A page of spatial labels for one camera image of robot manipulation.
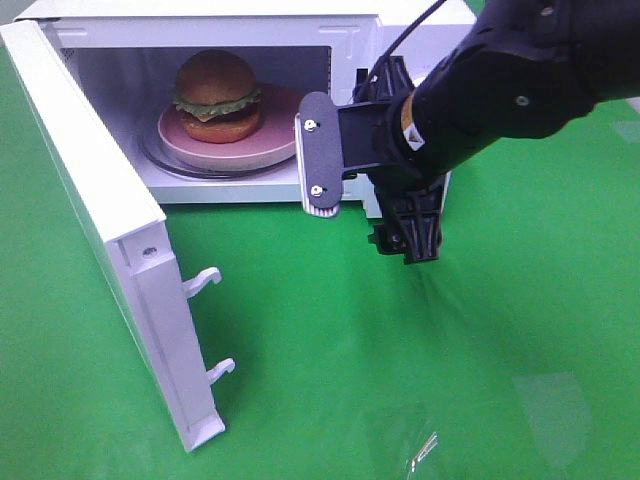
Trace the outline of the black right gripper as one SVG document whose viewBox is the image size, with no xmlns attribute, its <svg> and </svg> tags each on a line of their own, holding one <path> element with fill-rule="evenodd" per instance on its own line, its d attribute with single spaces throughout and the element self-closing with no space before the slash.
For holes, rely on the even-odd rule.
<svg viewBox="0 0 640 480">
<path fill-rule="evenodd" d="M 382 181 L 370 176 L 410 173 L 392 153 L 387 110 L 389 99 L 414 88 L 404 57 L 392 55 L 372 77 L 366 68 L 356 70 L 352 98 L 358 104 L 337 106 L 328 94 L 312 92 L 301 100 L 294 121 L 304 211 L 331 218 L 342 200 L 359 198 L 369 218 L 382 217 L 368 242 L 381 255 L 402 255 L 405 264 L 440 257 L 448 175 L 424 189 L 394 193 L 376 187 Z"/>
</svg>

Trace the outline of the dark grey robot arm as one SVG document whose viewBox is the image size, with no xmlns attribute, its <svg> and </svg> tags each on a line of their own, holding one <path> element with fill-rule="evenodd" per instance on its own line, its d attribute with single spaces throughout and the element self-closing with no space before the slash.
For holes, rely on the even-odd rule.
<svg viewBox="0 0 640 480">
<path fill-rule="evenodd" d="M 344 181 L 366 175 L 383 217 L 370 242 L 406 263 L 434 260 L 454 168 L 500 138 L 545 138 L 638 93 L 637 2 L 489 1 L 424 81 L 388 49 L 357 76 L 351 104 L 303 98 L 303 208 L 335 216 Z"/>
</svg>

